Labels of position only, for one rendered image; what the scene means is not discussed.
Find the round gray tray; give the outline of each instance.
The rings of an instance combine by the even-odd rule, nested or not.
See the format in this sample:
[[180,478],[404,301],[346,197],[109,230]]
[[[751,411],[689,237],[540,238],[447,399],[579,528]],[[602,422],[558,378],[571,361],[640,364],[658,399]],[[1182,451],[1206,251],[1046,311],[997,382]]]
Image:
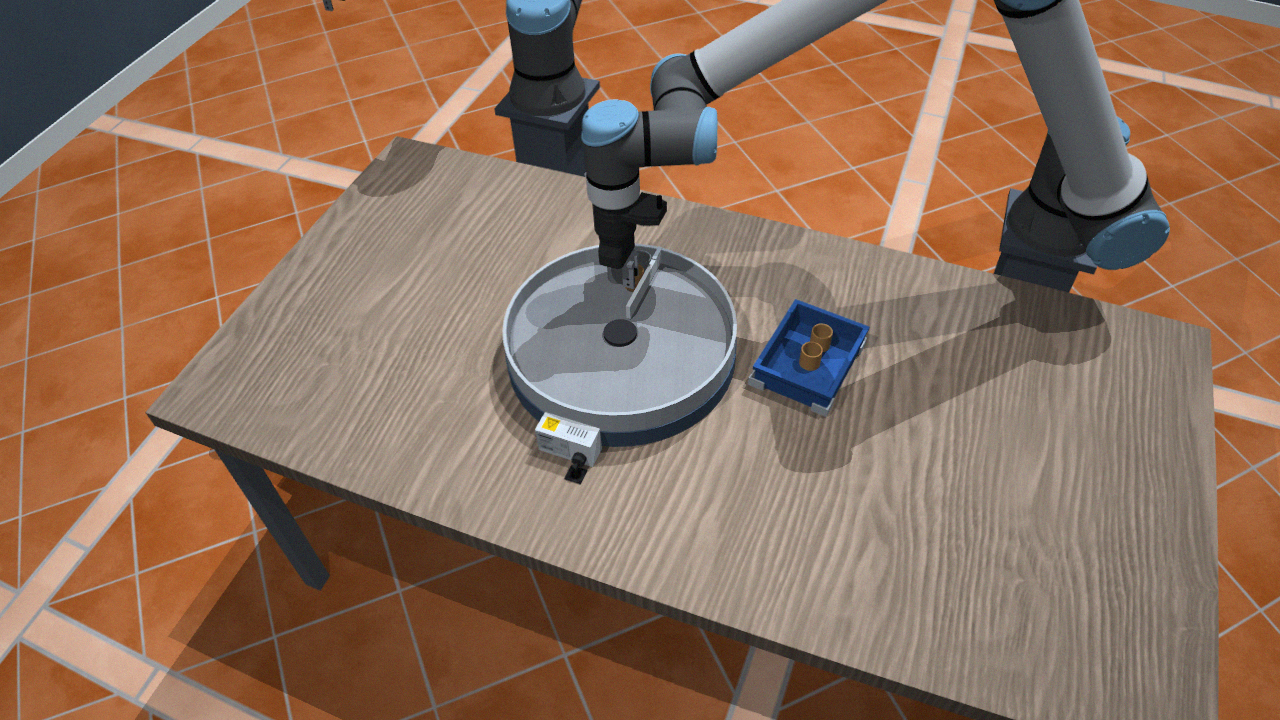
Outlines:
[[[658,249],[637,245],[641,258]],[[511,382],[526,405],[641,437],[678,424],[721,392],[733,372],[737,316],[716,275],[671,250],[645,272],[631,320],[636,340],[604,341],[604,325],[627,316],[632,293],[609,279],[586,247],[553,260],[520,287],[503,322]]]

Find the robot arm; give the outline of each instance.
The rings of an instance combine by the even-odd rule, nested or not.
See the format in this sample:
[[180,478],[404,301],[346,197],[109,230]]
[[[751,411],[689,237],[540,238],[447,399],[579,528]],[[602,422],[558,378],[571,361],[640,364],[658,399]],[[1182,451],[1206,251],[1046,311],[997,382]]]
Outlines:
[[[689,55],[663,58],[650,79],[653,111],[625,100],[588,110],[582,143],[600,264],[622,268],[635,247],[635,225],[657,224],[666,210],[660,197],[640,192],[640,168],[716,159],[709,102],[881,3],[782,0]],[[1102,268],[1146,260],[1164,243],[1169,223],[1146,169],[1125,150],[1079,0],[995,3],[1048,128],[1036,176],[1009,224],[1042,252],[1087,254]],[[1057,224],[1041,219],[1044,214]],[[1042,232],[1051,225],[1069,228],[1069,237]]]

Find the wooden table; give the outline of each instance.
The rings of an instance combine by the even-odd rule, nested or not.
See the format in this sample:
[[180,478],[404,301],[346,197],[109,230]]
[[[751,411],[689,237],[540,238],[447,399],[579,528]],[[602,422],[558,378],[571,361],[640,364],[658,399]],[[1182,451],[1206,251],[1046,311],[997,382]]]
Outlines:
[[[1206,329],[678,199],[636,240],[728,288],[735,377],[581,486],[500,329],[596,242],[585,181],[403,138],[148,415],[228,460],[316,587],[259,468],[966,716],[1217,716]],[[872,328],[828,418],[742,382],[797,297]]]

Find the tile floor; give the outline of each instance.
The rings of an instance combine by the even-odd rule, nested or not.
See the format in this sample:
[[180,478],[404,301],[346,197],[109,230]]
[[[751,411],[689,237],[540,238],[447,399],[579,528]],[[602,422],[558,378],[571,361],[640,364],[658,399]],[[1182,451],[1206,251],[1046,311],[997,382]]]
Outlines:
[[[251,0],[113,110],[364,169],[506,38],[499,0]],[[877,12],[938,26],[948,0]],[[764,9],[586,0],[596,100]],[[1084,4],[1100,56],[1280,95],[1280,28],[1152,0]],[[972,29],[1007,37],[988,0]],[[645,190],[879,242],[937,37],[860,22],[717,101],[718,160]],[[513,160],[493,106],[443,145]],[[1107,73],[1169,247],[1076,292],[1204,325],[1217,386],[1280,401],[1280,101]],[[915,252],[996,261],[1005,190],[1044,127],[1012,53],[969,45]],[[0,199],[0,583],[18,588],[151,430],[143,415],[340,191],[86,131]],[[1217,415],[1220,715],[1280,717],[1280,430]],[[182,441],[50,607],[282,720],[722,719],[748,648],[273,478],[323,557],[301,584],[220,465]],[[0,719],[146,711],[19,646]],[[780,720],[950,716],[795,665]]]

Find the blue plastic tray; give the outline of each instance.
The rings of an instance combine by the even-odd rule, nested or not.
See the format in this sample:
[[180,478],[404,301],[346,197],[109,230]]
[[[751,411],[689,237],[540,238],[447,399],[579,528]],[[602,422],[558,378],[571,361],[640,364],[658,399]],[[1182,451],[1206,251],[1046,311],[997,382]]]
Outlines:
[[[809,342],[809,332],[818,323],[831,325],[831,348],[822,354],[817,370],[800,368],[800,346]],[[870,328],[835,313],[799,300],[782,316],[778,329],[753,365],[759,386],[824,413],[831,407],[840,384],[854,365],[854,359],[867,342]]]

